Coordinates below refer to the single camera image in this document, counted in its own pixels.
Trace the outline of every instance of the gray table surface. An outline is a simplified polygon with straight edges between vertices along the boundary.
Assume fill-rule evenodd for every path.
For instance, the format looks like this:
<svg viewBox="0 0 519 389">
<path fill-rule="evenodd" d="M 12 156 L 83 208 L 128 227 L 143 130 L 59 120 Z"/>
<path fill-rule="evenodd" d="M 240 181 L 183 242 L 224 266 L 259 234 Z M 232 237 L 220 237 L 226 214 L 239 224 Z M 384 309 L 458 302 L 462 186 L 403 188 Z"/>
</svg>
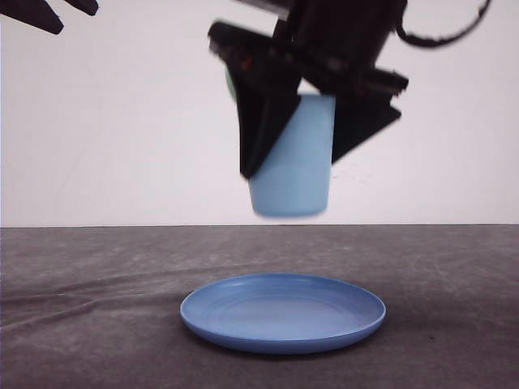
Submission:
<svg viewBox="0 0 519 389">
<path fill-rule="evenodd" d="M 388 307 L 370 338 L 276 357 L 200 340 L 210 281 L 331 276 Z M 3 388 L 519 387 L 519 225 L 2 230 Z"/>
</svg>

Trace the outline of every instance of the robotic arm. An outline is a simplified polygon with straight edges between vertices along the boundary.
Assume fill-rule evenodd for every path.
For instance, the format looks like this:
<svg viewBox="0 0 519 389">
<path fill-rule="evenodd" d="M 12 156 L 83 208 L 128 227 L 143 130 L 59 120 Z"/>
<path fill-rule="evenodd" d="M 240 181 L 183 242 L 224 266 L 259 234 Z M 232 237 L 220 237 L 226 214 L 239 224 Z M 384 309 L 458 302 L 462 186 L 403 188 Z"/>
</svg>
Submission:
<svg viewBox="0 0 519 389">
<path fill-rule="evenodd" d="M 487 12 L 455 36 L 423 38 L 402 26 L 406 0 L 240 0 L 278 14 L 263 36 L 223 22 L 209 30 L 210 48 L 227 65 L 240 122 L 240 170 L 250 178 L 262 165 L 299 104 L 302 78 L 337 99 L 332 162 L 401 113 L 390 105 L 408 79 L 375 67 L 388 34 L 435 48 L 472 31 Z"/>
</svg>

